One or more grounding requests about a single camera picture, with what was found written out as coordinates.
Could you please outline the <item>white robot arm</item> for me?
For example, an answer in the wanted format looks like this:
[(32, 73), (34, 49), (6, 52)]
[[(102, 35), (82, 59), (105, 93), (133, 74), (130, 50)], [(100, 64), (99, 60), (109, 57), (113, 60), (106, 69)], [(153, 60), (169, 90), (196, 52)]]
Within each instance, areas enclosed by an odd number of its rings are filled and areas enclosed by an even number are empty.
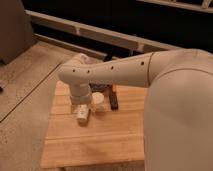
[(90, 64), (77, 54), (59, 79), (76, 104), (88, 103), (89, 85), (145, 87), (145, 171), (213, 171), (213, 53), (177, 49)]

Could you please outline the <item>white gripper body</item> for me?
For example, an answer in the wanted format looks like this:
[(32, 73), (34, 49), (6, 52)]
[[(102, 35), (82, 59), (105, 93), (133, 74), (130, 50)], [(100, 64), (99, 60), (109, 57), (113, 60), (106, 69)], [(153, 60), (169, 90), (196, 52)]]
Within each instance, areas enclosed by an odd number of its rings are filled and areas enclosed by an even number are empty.
[(70, 85), (71, 111), (74, 112), (79, 105), (89, 105), (92, 100), (91, 88), (88, 84)]

